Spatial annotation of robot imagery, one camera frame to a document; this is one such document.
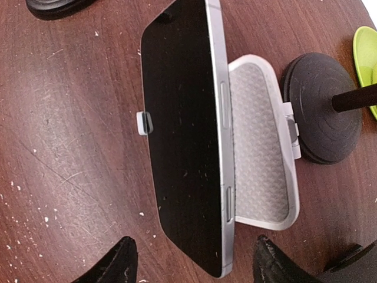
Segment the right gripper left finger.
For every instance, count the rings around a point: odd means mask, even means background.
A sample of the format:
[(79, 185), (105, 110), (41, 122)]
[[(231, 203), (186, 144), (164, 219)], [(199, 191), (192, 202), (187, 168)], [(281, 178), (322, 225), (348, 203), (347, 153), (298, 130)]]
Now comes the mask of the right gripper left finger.
[(74, 280), (77, 282), (137, 281), (138, 252), (133, 238), (122, 237), (91, 269)]

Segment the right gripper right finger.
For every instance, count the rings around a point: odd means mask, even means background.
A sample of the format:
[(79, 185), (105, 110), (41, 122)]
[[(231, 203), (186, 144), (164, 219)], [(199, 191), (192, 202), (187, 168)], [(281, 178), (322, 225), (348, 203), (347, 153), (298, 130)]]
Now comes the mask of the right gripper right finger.
[(315, 277), (260, 235), (254, 246), (253, 277), (254, 282), (376, 282), (376, 242), (365, 248), (355, 245)]

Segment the white phone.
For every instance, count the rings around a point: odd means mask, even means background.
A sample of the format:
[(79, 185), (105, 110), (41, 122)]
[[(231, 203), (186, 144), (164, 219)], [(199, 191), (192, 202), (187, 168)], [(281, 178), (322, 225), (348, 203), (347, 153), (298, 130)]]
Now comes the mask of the white phone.
[(235, 172), (219, 1), (174, 1), (141, 38), (144, 112), (160, 225), (215, 278), (233, 267)]

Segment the black phone stand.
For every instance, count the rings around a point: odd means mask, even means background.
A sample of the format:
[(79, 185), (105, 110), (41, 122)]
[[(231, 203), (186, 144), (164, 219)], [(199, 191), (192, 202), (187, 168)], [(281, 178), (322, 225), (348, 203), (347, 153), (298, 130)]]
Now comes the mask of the black phone stand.
[(55, 20), (73, 15), (95, 0), (26, 0), (26, 5), (32, 15), (42, 20)]

